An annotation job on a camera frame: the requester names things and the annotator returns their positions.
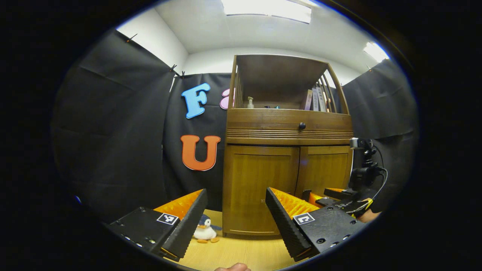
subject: human hand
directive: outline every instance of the human hand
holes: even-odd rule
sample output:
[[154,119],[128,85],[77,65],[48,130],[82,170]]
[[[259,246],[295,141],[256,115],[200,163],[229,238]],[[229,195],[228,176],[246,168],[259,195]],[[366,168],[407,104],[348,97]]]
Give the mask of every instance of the human hand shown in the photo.
[[249,269],[248,266],[245,265],[244,263],[239,262],[239,263],[231,266],[230,268],[218,267],[214,271],[251,271],[251,269]]
[[368,223],[368,222],[374,220],[375,218],[377,218],[380,214],[381,214],[381,212],[374,213],[374,212],[372,212],[371,209],[368,209],[363,215],[361,215],[358,218],[358,220],[363,222],[363,223]]

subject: soap dispenser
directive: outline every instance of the soap dispenser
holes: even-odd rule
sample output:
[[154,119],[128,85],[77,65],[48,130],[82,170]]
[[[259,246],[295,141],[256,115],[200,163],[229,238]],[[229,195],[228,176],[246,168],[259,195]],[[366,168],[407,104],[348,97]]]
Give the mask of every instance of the soap dispenser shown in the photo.
[[253,97],[248,97],[248,108],[254,108]]

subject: black cable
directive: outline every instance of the black cable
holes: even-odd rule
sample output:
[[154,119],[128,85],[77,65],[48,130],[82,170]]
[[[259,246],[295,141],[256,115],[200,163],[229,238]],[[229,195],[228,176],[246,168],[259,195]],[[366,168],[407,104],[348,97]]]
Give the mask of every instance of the black cable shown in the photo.
[[378,195],[378,193],[383,189],[383,187],[385,186],[385,183],[387,182],[387,179],[388,179],[388,170],[386,170],[385,168],[381,167],[380,168],[381,170],[385,170],[385,172],[387,173],[387,176],[384,176],[385,177],[385,180],[383,181],[383,184],[382,184],[382,187],[380,187],[380,189],[376,192],[375,196],[373,196],[372,200],[375,200],[375,197]]
[[383,163],[383,156],[382,156],[382,152],[378,149],[377,146],[375,146],[375,144],[373,144],[373,147],[375,147],[375,149],[378,151],[378,153],[380,153],[380,158],[382,159],[382,167],[385,167],[385,163]]

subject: cabinet door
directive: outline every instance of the cabinet door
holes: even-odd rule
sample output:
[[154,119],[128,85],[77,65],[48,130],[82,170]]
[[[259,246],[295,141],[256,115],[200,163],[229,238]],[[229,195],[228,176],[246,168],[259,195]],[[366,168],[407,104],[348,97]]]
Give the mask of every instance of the cabinet door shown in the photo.
[[295,192],[299,148],[227,145],[223,181],[223,233],[278,235],[266,206],[266,188]]
[[322,196],[325,188],[347,188],[352,158],[350,146],[300,147],[295,196],[301,198],[303,190]]

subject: penguin plush toy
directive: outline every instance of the penguin plush toy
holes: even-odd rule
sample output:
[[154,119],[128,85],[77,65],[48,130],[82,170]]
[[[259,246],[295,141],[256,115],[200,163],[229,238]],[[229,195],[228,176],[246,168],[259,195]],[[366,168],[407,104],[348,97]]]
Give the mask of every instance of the penguin plush toy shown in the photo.
[[216,230],[221,230],[221,227],[211,225],[211,219],[203,214],[196,230],[194,231],[194,238],[198,239],[198,243],[205,244],[208,240],[211,240],[212,243],[216,243],[219,241],[219,237],[216,237]]

